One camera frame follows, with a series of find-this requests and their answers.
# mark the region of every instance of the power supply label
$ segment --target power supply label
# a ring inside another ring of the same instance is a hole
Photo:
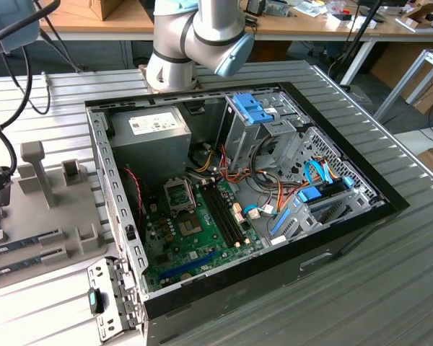
[[[171,112],[131,117],[128,122],[134,135],[172,130],[180,127]]]

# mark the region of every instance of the wooden desk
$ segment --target wooden desk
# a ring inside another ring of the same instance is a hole
[[[242,1],[241,8],[245,8],[246,1]],[[356,4],[349,2],[348,8],[354,13]],[[330,27],[326,16],[320,15],[313,18],[294,9],[291,9],[290,14],[290,17],[285,18],[260,16],[255,39],[268,41],[344,41],[348,36],[348,28],[335,29]],[[153,38],[154,25],[139,0],[124,0],[104,22],[58,10],[50,18],[65,40],[152,40]],[[364,43],[341,80],[342,84],[351,83],[376,42],[433,42],[433,35],[413,34],[396,23],[395,18],[397,16],[386,14],[385,18],[385,23],[377,24],[375,29],[367,30],[363,35],[362,41]],[[49,32],[49,27],[45,21],[42,21],[40,25]],[[356,30],[351,34],[350,40],[355,33]]]
[[[125,0],[105,21],[56,10],[50,20],[64,40],[152,40],[154,24],[139,0]],[[51,33],[44,19],[40,26]]]

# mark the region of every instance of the ram slot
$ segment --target ram slot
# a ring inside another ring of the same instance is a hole
[[[216,185],[207,185],[200,189],[202,198],[209,209],[211,217],[215,220],[216,226],[222,233],[223,240],[228,247],[233,247],[237,242],[242,243],[244,236],[234,217],[224,204]]]

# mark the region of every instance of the green circuit board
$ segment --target green circuit board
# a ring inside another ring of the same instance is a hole
[[[226,182],[219,182],[217,188],[225,200],[230,200],[231,204],[236,202]],[[146,230],[145,251],[149,266],[144,275],[152,291],[235,261],[263,248],[256,231],[247,221],[243,225],[238,225],[242,234],[248,239],[247,243],[243,242],[239,247],[228,247],[197,186],[194,186],[192,191],[196,201],[195,213],[181,213],[176,218],[172,218],[165,196],[158,196],[157,210],[148,215],[146,222],[149,226]],[[173,199],[184,200],[185,196],[177,195]],[[201,260],[204,263],[198,266],[192,265],[192,269],[166,279],[161,278],[161,274],[168,270]]]

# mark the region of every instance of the slotted aluminum table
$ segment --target slotted aluminum table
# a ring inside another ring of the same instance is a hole
[[[433,345],[433,174],[305,62],[249,63],[231,79],[202,68],[198,72],[206,88],[294,83],[411,207],[339,261],[167,345]],[[51,81],[50,114],[40,116],[27,108],[6,134],[16,148],[25,141],[43,141],[47,168],[78,158],[93,173],[92,187],[109,239],[83,102],[144,94],[146,87],[137,71],[53,75]],[[21,96],[8,78],[0,78],[0,119],[16,109]],[[32,99],[45,104],[40,80]],[[0,144],[0,164],[6,164],[7,157]],[[108,254],[115,255],[112,244]],[[98,345],[84,271],[94,261],[1,289],[0,343]],[[111,344],[142,341],[139,333],[130,332]]]

